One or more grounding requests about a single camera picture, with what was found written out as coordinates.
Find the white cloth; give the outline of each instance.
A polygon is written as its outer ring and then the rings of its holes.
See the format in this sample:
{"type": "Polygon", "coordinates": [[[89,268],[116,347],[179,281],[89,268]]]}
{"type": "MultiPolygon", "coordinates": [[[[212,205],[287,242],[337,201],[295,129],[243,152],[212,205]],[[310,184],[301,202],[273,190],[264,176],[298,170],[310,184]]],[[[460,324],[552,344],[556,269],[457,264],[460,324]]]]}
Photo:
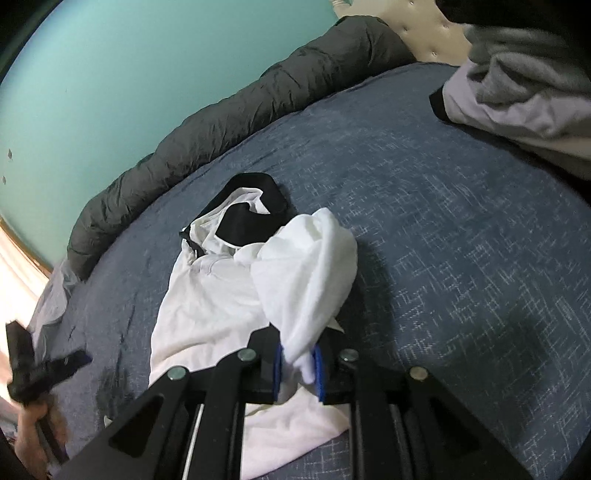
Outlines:
{"type": "Polygon", "coordinates": [[[247,405],[241,478],[279,468],[344,432],[348,416],[325,407],[295,381],[310,383],[310,347],[349,293],[356,274],[356,244],[327,209],[298,215],[264,244],[242,248],[215,235],[225,210],[249,203],[268,213],[258,189],[238,189],[217,209],[196,219],[191,239],[206,255],[196,258],[186,241],[173,267],[152,333],[150,383],[170,367],[212,367],[248,343],[271,321],[281,332],[284,359],[277,406],[247,405]]]}

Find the black fabric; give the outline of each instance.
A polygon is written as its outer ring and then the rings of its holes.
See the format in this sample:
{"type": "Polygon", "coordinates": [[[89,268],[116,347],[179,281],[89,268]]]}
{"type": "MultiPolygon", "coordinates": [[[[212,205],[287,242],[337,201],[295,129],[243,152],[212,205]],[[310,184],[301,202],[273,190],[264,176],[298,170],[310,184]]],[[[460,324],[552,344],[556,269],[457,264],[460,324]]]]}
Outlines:
{"type": "MultiPolygon", "coordinates": [[[[289,207],[275,180],[266,173],[251,172],[234,175],[222,191],[197,215],[196,219],[215,210],[241,187],[261,190],[261,203],[269,213],[252,212],[247,203],[230,205],[217,226],[216,237],[237,247],[266,242],[279,227],[287,223],[287,209],[289,207]]],[[[187,241],[197,256],[201,257],[204,254],[203,249],[191,240],[190,231],[191,224],[187,225],[179,235],[187,241]]]]}
{"type": "Polygon", "coordinates": [[[429,103],[431,104],[433,113],[439,120],[452,123],[450,118],[447,116],[447,112],[445,111],[445,103],[443,103],[443,85],[431,95],[429,95],[429,103]]]}
{"type": "Polygon", "coordinates": [[[375,17],[346,17],[235,95],[188,117],[154,154],[91,199],[70,235],[67,257],[82,280],[155,199],[253,133],[368,77],[415,61],[375,17]]]}

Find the light gray fabric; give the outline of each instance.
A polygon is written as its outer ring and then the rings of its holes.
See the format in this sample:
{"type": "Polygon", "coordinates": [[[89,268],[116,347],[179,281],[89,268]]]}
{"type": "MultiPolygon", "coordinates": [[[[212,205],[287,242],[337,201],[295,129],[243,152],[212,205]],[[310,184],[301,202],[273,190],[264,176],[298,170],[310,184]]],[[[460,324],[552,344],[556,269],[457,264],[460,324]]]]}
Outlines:
{"type": "Polygon", "coordinates": [[[53,331],[42,327],[55,325],[61,320],[72,291],[79,283],[80,280],[72,271],[67,258],[64,258],[53,269],[28,325],[28,330],[33,336],[37,361],[41,361],[46,357],[48,336],[53,331]]]}
{"type": "Polygon", "coordinates": [[[445,110],[452,122],[509,138],[550,140],[591,132],[591,95],[548,88],[522,102],[489,105],[474,94],[478,89],[470,78],[474,65],[466,60],[443,87],[445,110]]]}
{"type": "Polygon", "coordinates": [[[541,30],[467,25],[470,84],[479,103],[524,102],[544,89],[591,93],[591,80],[566,42],[541,30]]]}
{"type": "Polygon", "coordinates": [[[541,30],[468,25],[465,33],[469,59],[443,87],[449,119],[591,178],[591,81],[565,42],[541,30]],[[566,151],[564,140],[578,148],[566,151]]]}

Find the tufted headboard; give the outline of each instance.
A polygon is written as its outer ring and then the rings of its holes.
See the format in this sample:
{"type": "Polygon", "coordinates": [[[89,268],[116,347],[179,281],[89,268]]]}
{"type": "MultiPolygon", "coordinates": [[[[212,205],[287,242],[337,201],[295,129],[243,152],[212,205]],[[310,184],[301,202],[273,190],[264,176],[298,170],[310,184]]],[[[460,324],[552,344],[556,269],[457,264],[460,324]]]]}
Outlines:
{"type": "Polygon", "coordinates": [[[462,27],[447,20],[434,0],[332,0],[337,17],[371,15],[384,20],[419,61],[462,64],[470,42],[462,27]]]}

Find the human hand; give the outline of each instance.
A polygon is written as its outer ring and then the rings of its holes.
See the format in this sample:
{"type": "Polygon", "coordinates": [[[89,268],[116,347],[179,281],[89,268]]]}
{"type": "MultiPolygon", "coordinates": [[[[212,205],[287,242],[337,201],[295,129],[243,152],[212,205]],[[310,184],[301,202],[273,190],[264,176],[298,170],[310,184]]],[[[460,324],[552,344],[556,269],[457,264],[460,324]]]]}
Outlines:
{"type": "Polygon", "coordinates": [[[35,423],[47,415],[49,409],[49,424],[57,443],[64,447],[67,442],[67,425],[63,415],[53,404],[48,407],[44,401],[38,401],[23,407],[18,416],[17,441],[14,444],[14,451],[18,459],[25,466],[27,471],[37,480],[47,478],[47,454],[41,446],[35,423]]]}

